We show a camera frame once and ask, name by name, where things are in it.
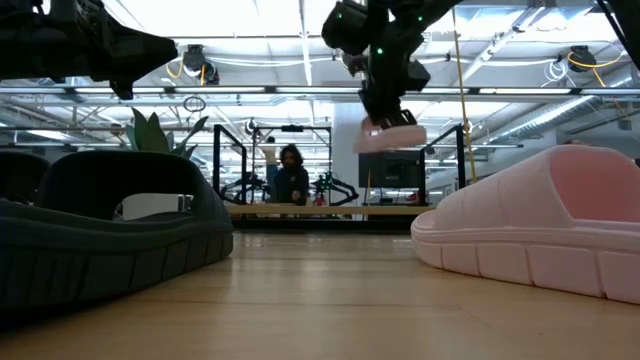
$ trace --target potted plant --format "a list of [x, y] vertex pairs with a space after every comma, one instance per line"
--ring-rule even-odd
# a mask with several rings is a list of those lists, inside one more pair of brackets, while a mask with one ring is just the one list
[[209, 119], [208, 116], [205, 116], [196, 121], [189, 135], [187, 135], [180, 144], [175, 146], [173, 131], [165, 135], [160, 127], [160, 119], [155, 112], [149, 116], [149, 119], [146, 119], [140, 111], [135, 108], [132, 108], [132, 110], [133, 126], [127, 125], [125, 127], [127, 138], [129, 138], [129, 143], [131, 144], [131, 150], [171, 153], [187, 159], [191, 157], [193, 151], [198, 147], [196, 144], [187, 148], [187, 142], [193, 135], [204, 129], [204, 124]]
[[[151, 151], [191, 158], [197, 144], [187, 147], [189, 139], [204, 129], [208, 116], [198, 120], [189, 134], [179, 144], [174, 142], [172, 131], [165, 134], [160, 127], [160, 119], [154, 112], [145, 118], [140, 111], [133, 110], [133, 126], [127, 125], [125, 133], [133, 151]], [[132, 220], [162, 212], [179, 211], [180, 194], [136, 194], [122, 201], [122, 217], [124, 220]]]

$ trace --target dark jacket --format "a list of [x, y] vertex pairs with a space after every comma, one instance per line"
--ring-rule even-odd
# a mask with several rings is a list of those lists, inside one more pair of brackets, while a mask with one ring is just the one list
[[[293, 201], [294, 191], [300, 192], [301, 198]], [[272, 199], [277, 203], [306, 205], [309, 196], [309, 173], [302, 166], [293, 169], [282, 168], [273, 178]]]

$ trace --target wooden table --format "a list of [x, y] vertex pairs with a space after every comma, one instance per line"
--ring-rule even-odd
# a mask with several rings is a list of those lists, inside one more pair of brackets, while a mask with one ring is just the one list
[[429, 206], [294, 206], [281, 204], [228, 205], [231, 214], [305, 214], [305, 215], [420, 215]]

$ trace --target dark green slide sandal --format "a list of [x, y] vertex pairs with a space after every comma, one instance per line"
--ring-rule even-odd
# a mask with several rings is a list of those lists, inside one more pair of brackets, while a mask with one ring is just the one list
[[[88, 151], [48, 170], [36, 206], [0, 201], [0, 311], [80, 305], [152, 286], [233, 250], [227, 209], [195, 164]], [[113, 220], [141, 193], [192, 195], [188, 212]]]

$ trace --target wooden floor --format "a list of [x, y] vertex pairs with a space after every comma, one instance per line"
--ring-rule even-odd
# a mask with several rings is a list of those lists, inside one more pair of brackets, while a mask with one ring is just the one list
[[238, 235], [232, 259], [0, 338], [0, 359], [640, 359], [640, 306], [420, 263], [406, 236]]

